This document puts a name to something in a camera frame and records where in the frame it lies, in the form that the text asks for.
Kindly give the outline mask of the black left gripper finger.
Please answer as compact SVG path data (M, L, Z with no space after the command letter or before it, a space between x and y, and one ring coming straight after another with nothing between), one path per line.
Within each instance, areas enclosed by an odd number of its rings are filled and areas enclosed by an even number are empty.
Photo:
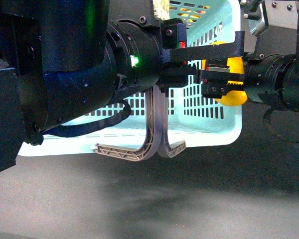
M241 57L244 54L245 32L236 31L235 41L225 44L186 47L162 51L163 61L192 61Z
M196 84L202 83L201 94L206 98L220 99L231 91L243 91L245 75L212 70L198 70L197 67L182 63L166 63L161 73L161 91L169 88L185 87L188 76L194 77Z

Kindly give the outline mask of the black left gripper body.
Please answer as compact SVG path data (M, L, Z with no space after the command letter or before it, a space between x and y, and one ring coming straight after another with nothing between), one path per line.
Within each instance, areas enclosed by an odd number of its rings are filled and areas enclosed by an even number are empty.
M155 84L163 88L187 84L185 61L166 60L163 53L186 46L186 26L181 18L157 18L150 26L110 20L107 44L116 66L111 74L113 92L142 92Z

